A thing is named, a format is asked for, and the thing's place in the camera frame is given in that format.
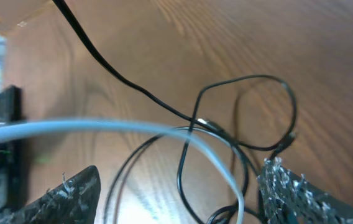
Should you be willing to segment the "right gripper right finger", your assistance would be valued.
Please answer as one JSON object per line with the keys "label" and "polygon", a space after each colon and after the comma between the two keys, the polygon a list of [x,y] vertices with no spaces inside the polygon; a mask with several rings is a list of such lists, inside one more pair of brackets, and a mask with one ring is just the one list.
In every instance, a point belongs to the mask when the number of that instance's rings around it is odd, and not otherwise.
{"label": "right gripper right finger", "polygon": [[353,207],[266,159],[257,178],[267,223],[353,223]]}

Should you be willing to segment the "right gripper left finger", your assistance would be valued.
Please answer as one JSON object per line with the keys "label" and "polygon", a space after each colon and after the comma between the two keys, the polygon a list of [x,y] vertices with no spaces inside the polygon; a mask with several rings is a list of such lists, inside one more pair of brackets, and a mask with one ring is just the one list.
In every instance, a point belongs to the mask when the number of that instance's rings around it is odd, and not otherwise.
{"label": "right gripper left finger", "polygon": [[0,209],[0,223],[93,224],[100,192],[98,169],[88,166],[18,211]]}

